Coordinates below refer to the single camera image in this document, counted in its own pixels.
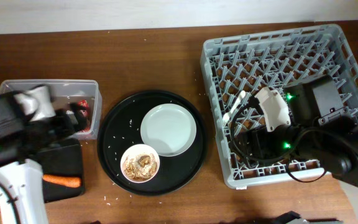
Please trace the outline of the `red snack wrapper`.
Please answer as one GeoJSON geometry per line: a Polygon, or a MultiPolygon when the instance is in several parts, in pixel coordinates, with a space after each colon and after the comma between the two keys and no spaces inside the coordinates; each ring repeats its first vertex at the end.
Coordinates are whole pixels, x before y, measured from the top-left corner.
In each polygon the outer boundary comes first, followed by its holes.
{"type": "Polygon", "coordinates": [[[90,107],[86,100],[81,100],[77,102],[77,104],[80,106],[80,113],[82,117],[85,118],[86,121],[86,127],[82,130],[82,132],[88,132],[90,130],[91,121],[90,121],[90,107]]]}

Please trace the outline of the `orange carrot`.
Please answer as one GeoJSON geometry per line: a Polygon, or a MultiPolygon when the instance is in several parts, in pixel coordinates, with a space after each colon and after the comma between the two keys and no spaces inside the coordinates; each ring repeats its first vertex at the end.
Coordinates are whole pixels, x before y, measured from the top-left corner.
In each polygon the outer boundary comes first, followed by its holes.
{"type": "Polygon", "coordinates": [[[43,180],[57,185],[62,185],[69,188],[78,188],[82,181],[79,177],[63,177],[57,175],[44,174],[43,180]]]}

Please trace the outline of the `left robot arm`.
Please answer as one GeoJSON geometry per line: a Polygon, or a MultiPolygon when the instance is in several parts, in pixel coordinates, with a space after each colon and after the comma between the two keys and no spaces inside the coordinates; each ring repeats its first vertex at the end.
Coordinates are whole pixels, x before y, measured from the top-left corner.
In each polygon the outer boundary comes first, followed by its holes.
{"type": "Polygon", "coordinates": [[[55,109],[50,89],[0,95],[0,215],[3,223],[47,223],[45,204],[85,192],[81,144],[87,107],[55,109]]]}

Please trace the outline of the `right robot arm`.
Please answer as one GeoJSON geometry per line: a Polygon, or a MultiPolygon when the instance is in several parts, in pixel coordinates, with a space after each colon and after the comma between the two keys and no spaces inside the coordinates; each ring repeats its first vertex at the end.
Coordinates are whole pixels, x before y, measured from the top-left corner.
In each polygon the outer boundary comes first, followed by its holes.
{"type": "Polygon", "coordinates": [[[349,115],[334,80],[315,75],[291,82],[283,93],[268,87],[251,96],[240,112],[255,108],[265,118],[265,126],[235,132],[238,114],[231,121],[231,142],[242,160],[262,165],[285,162],[285,172],[293,160],[316,159],[324,172],[340,182],[358,221],[358,123],[349,115]]]}

